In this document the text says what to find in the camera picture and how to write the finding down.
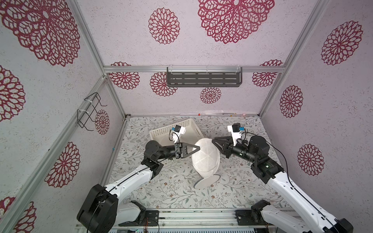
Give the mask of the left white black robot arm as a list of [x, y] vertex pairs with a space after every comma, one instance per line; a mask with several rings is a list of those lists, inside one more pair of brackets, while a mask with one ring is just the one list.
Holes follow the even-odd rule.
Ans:
[[141, 222], [145, 207], [136, 201], [122, 204], [135, 189], [155, 178], [163, 168], [163, 161], [187, 158], [200, 147], [188, 143], [161, 146], [151, 140], [145, 146], [140, 165], [121, 179], [107, 185], [93, 186], [77, 214], [77, 220], [88, 232], [108, 233], [113, 226], [126, 222]]

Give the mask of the white perforated plastic basket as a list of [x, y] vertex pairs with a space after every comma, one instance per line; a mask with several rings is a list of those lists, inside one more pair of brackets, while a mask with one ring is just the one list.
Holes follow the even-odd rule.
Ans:
[[204, 137], [196, 122], [191, 118], [150, 131], [151, 140], [157, 141], [161, 146], [171, 146], [179, 140], [195, 144]]

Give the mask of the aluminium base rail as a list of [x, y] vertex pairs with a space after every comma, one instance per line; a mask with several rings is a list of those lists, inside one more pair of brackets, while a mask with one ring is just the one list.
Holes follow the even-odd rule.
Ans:
[[[160, 212], [158, 226], [206, 226], [216, 228], [223, 226], [239, 226], [235, 215], [235, 209], [160, 209], [157, 211]], [[267, 225], [250, 227], [278, 227], [289, 233], [302, 233], [313, 230], [313, 227], [304, 219], [301, 219], [293, 210], [281, 211], [280, 209], [268, 205], [263, 208], [254, 209], [253, 211], [259, 211], [263, 219], [267, 222]]]

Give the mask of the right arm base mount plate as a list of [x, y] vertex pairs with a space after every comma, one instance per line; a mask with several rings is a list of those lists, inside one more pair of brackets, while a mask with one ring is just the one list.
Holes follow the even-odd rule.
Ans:
[[263, 219], [259, 211], [236, 210], [237, 223], [239, 226], [266, 226], [267, 222]]

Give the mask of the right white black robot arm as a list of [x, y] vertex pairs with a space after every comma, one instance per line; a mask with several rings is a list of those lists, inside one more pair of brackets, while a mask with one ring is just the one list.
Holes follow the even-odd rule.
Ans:
[[269, 157], [272, 145], [264, 137], [254, 135], [250, 140], [217, 137], [212, 143], [226, 158], [234, 155], [250, 162], [253, 174], [280, 194], [300, 216], [294, 218], [261, 200], [251, 206], [253, 222], [266, 222], [288, 233], [353, 232], [354, 227], [348, 220], [335, 218], [293, 183], [282, 166]]

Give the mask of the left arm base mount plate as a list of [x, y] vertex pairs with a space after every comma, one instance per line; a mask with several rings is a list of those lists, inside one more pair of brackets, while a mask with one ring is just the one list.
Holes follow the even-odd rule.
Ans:
[[159, 211], [146, 210], [140, 213], [139, 217], [133, 222], [124, 222], [119, 224], [120, 227], [135, 227], [135, 226], [158, 226]]

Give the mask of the dark grey wall shelf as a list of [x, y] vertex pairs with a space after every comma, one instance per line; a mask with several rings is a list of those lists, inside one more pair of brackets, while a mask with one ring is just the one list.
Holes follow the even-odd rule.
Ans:
[[168, 87], [240, 87], [242, 68], [234, 72], [169, 72], [166, 73]]

